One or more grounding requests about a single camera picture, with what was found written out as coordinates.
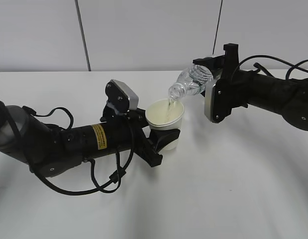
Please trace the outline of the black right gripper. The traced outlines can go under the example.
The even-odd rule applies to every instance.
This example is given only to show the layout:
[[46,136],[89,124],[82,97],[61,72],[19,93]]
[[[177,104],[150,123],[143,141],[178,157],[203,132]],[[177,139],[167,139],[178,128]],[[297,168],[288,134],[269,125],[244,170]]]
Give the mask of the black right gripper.
[[233,108],[247,107],[243,95],[243,83],[239,79],[239,45],[228,43],[223,46],[224,53],[193,60],[193,64],[207,67],[213,74],[213,80],[221,79],[227,85]]

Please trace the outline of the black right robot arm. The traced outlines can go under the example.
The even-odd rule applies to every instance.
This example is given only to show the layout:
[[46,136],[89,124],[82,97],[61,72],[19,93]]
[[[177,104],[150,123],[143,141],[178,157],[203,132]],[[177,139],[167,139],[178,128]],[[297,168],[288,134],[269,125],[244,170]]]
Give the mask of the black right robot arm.
[[[210,122],[220,123],[233,108],[252,105],[281,115],[290,125],[308,131],[308,77],[290,77],[295,69],[308,73],[301,67],[305,61],[294,65],[269,55],[253,55],[240,61],[237,44],[226,44],[223,49],[223,55],[193,60],[193,64],[204,66],[216,74],[203,91],[205,116]],[[254,64],[255,70],[240,68],[256,58],[272,59],[290,68],[284,79],[274,77],[259,63]]]

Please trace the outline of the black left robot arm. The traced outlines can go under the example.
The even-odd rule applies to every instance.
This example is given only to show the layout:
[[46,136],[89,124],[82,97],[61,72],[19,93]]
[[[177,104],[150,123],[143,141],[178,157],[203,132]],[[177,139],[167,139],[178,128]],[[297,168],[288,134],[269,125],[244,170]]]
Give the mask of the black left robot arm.
[[29,107],[0,101],[0,152],[23,163],[32,160],[44,177],[126,150],[155,167],[162,162],[160,151],[179,138],[180,130],[153,129],[146,136],[147,126],[145,110],[131,110],[125,97],[108,97],[99,123],[67,128],[41,122]]

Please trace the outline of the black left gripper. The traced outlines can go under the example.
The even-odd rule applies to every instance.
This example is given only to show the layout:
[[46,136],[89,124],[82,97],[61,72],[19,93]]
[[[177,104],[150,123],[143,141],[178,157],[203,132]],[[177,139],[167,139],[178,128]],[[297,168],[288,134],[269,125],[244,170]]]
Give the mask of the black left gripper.
[[157,152],[176,148],[181,132],[179,129],[152,129],[148,139],[143,131],[147,126],[145,110],[140,108],[121,114],[105,106],[100,121],[105,131],[108,149],[130,149],[151,167],[162,163],[162,155]]

